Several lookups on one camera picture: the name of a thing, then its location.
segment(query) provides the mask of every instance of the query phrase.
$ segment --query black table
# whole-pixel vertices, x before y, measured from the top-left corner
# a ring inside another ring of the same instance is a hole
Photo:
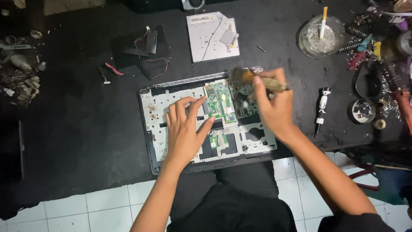
[[[346,71],[346,55],[313,60],[296,45],[297,30],[321,14],[326,5],[328,14],[343,22],[353,17],[351,11],[361,13],[367,8],[360,1],[349,4],[332,0],[323,5],[298,0],[207,5],[205,12],[220,11],[235,18],[241,55],[200,63],[188,76],[184,75],[193,64],[186,26],[190,14],[186,12],[136,14],[118,4],[46,17],[50,34],[44,37],[46,45],[38,49],[47,62],[47,71],[41,76],[40,94],[21,115],[26,140],[24,180],[7,188],[2,201],[16,207],[29,206],[155,179],[145,149],[137,91],[234,66],[284,67],[294,90],[294,123],[322,150],[372,142],[372,124],[356,125],[346,114],[347,106],[356,99],[351,89],[353,72]],[[141,74],[114,77],[111,84],[104,85],[96,66],[114,63],[110,39],[160,24],[171,47],[167,72],[152,81]],[[332,88],[332,97],[325,124],[318,138],[312,139],[315,103],[323,86]],[[389,120],[387,127],[379,140],[396,140],[402,124]]]

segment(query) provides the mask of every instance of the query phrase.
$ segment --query screwdriver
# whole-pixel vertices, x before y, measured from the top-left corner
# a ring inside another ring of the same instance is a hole
[[[322,95],[319,96],[318,102],[319,106],[316,109],[318,112],[316,114],[316,125],[315,125],[315,138],[318,136],[321,124],[324,121],[324,115],[326,114],[326,103],[328,102],[328,95],[331,93],[332,89],[330,87],[322,88]]]

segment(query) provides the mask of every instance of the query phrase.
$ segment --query pile of scrap parts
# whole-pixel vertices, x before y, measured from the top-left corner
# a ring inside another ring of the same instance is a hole
[[[40,93],[38,74],[46,69],[46,62],[40,61],[40,55],[32,45],[42,44],[33,36],[6,36],[0,40],[1,101],[27,107]]]

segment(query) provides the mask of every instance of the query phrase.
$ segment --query white floor tile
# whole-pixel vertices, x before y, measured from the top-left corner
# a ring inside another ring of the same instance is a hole
[[[412,228],[412,221],[407,213],[408,206],[393,206],[385,204],[386,218],[388,226],[392,227],[396,232],[404,232]]]
[[[296,177],[295,163],[293,162],[293,157],[275,159],[272,162],[276,181]]]
[[[7,220],[8,224],[24,223],[35,220],[46,219],[46,211],[44,210],[44,202],[40,202],[37,206],[26,208],[17,213],[17,216]]]
[[[305,220],[306,231],[307,232],[316,232],[316,231],[318,231],[319,225],[321,224],[321,221],[322,221],[322,218],[324,218],[324,217],[306,219]]]
[[[306,232],[305,220],[295,221],[297,232]]]
[[[121,186],[114,189],[105,189],[97,192],[86,194],[87,210],[95,212],[111,208],[129,206],[129,194],[127,186]]]
[[[48,219],[51,232],[89,232],[89,216],[87,213]]]
[[[0,231],[1,232],[9,232],[9,229],[7,228],[7,225],[0,225]]]
[[[154,180],[128,185],[130,205],[143,204],[155,184]]]
[[[276,184],[279,188],[279,199],[289,205],[295,221],[303,220],[304,217],[297,178],[278,180]]]
[[[9,224],[9,232],[48,232],[47,220],[38,220],[28,223]]]
[[[134,222],[134,220],[136,219],[137,215],[139,214],[140,210],[142,209],[143,204],[140,205],[134,205],[134,206],[130,206],[131,209],[131,218],[132,221]]]
[[[330,158],[334,163],[335,161],[335,154],[333,152],[325,152],[325,155]],[[293,162],[295,163],[295,170],[296,170],[296,177],[307,176],[308,174],[303,170],[302,165],[299,163],[296,157],[293,157]]]
[[[388,224],[388,220],[386,219],[386,211],[385,211],[385,205],[381,206],[375,206],[376,212],[381,216],[382,220]]]
[[[74,195],[54,201],[46,201],[47,218],[57,218],[87,213],[86,195]]]
[[[357,173],[359,171],[362,171],[363,169],[361,168],[349,168],[349,169],[345,169],[343,170],[347,175],[352,175],[354,173]],[[364,185],[371,185],[371,186],[378,186],[379,185],[379,181],[377,178],[375,178],[372,174],[367,174],[358,178],[355,178],[353,180],[355,183],[359,183],[359,184],[364,184]],[[372,197],[369,197],[370,202],[372,202],[372,204],[374,206],[381,206],[384,205],[385,202],[374,199]]]
[[[305,219],[318,218],[332,214],[332,211],[329,209],[308,176],[297,178],[297,182],[299,184],[303,216]]]
[[[336,152],[335,160],[336,165],[342,170],[356,167],[355,162],[343,153]]]
[[[89,213],[91,232],[128,232],[132,225],[130,206]]]

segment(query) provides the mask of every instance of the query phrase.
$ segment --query ash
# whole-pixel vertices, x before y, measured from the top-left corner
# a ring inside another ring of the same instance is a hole
[[[313,51],[318,53],[327,53],[332,51],[336,45],[335,33],[330,27],[325,27],[325,34],[323,39],[319,40],[320,26],[314,26],[309,28],[307,37],[310,47]]]

